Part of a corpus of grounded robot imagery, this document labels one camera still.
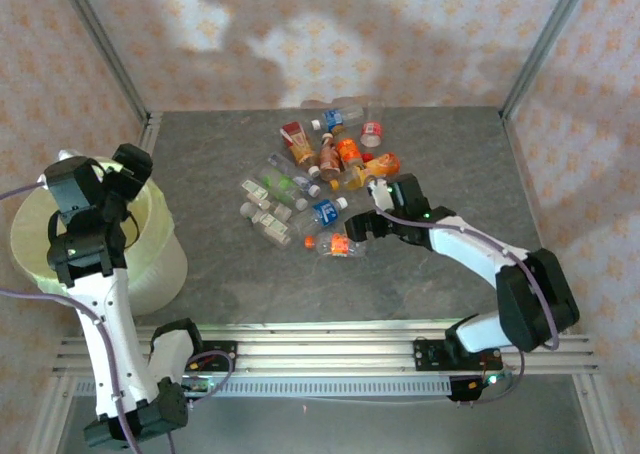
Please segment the blue label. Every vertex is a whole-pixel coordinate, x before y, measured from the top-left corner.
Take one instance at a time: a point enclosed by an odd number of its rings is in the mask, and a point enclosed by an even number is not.
[[[338,219],[338,210],[333,207],[332,202],[328,199],[315,204],[313,209],[316,211],[316,216],[318,216],[318,219],[322,222],[323,227],[334,223],[335,220]]]
[[[342,115],[337,109],[325,111],[324,118],[327,120],[327,130],[331,132],[334,127],[342,124]]]

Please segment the trash bin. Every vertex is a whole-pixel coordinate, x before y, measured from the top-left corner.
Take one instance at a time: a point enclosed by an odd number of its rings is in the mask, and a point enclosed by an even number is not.
[[[106,169],[119,169],[111,159],[97,160]],[[58,282],[56,273],[47,264],[49,240],[47,223],[57,210],[51,193],[39,188],[23,202],[11,225],[11,252],[16,267],[34,282],[42,292],[65,294],[66,286]],[[149,179],[129,210],[132,220],[122,224],[127,238],[125,250],[129,275],[129,300],[133,315],[149,314],[168,304],[180,291],[187,277],[187,257],[174,234],[174,224],[164,195]],[[64,227],[59,222],[58,232]]]

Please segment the patterned wall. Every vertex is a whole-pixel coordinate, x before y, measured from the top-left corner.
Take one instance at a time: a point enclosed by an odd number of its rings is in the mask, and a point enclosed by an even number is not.
[[[153,110],[500,106],[556,0],[91,0]]]
[[[583,0],[516,115],[546,245],[598,335],[628,452],[640,445],[640,0]]]
[[[67,0],[0,0],[0,192],[34,182],[60,148],[111,154],[140,126]],[[0,203],[2,286],[34,292],[13,270]],[[0,297],[0,452],[24,452],[70,309]]]

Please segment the gray surface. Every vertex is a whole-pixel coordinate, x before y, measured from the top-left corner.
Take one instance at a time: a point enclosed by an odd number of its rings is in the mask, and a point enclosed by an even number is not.
[[[379,402],[212,399],[174,433],[177,454],[592,452],[570,376],[526,377],[511,396],[473,409],[456,409],[450,401]],[[112,452],[83,444],[82,428],[93,418],[95,400],[78,398],[73,409],[58,454]],[[166,453],[166,437],[142,448]]]
[[[141,324],[183,316],[198,323],[262,323],[464,317],[491,310],[495,293],[456,262],[396,238],[365,259],[324,259],[299,240],[280,251],[238,209],[243,173],[283,147],[278,128],[320,111],[166,113],[153,177],[164,191],[189,260],[177,298]],[[377,153],[394,151],[432,205],[444,205],[505,242],[538,239],[494,108],[394,108]],[[349,193],[345,218],[368,210]]]

